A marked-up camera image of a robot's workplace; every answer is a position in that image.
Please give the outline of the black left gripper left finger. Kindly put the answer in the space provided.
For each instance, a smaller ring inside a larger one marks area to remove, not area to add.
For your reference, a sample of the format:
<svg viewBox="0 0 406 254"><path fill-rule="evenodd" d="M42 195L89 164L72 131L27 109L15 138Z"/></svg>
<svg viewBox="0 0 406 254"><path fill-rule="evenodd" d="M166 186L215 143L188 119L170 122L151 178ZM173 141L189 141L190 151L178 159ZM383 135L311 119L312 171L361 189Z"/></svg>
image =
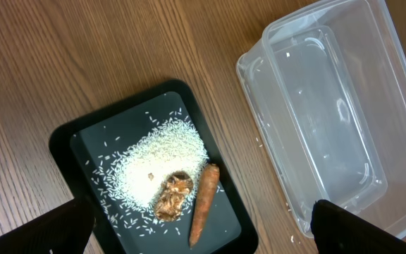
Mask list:
<svg viewBox="0 0 406 254"><path fill-rule="evenodd" d="M0 236L0 254L81 254L94 223L90 202L75 198Z"/></svg>

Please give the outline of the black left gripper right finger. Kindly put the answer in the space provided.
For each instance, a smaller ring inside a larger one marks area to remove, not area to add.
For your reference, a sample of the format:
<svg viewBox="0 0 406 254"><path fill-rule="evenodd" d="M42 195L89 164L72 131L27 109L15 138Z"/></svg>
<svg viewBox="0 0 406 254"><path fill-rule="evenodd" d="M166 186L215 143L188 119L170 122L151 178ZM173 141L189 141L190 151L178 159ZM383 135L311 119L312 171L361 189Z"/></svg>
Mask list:
<svg viewBox="0 0 406 254"><path fill-rule="evenodd" d="M406 242L328 200L314 203L310 226L319 254L406 254Z"/></svg>

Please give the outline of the brown walnut food scrap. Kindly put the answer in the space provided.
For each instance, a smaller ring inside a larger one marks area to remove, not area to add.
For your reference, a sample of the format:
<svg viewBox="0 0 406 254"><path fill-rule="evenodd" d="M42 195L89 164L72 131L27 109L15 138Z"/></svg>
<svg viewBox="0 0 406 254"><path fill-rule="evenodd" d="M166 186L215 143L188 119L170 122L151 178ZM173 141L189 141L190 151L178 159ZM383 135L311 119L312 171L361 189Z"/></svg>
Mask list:
<svg viewBox="0 0 406 254"><path fill-rule="evenodd" d="M169 176L154 206L155 217L163 222L174 222L181 216L186 197L193 190L193 181L184 171Z"/></svg>

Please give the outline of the orange carrot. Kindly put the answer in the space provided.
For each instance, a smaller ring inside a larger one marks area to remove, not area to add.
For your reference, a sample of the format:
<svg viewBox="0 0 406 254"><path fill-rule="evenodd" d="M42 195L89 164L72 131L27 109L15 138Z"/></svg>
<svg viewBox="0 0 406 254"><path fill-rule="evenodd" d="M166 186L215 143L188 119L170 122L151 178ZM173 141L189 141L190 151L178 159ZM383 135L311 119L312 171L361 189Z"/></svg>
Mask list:
<svg viewBox="0 0 406 254"><path fill-rule="evenodd" d="M190 248L193 248L193 246L197 244L202 235L202 231L209 216L211 204L216 194L219 177L220 169L216 164L208 164L202 171L190 229Z"/></svg>

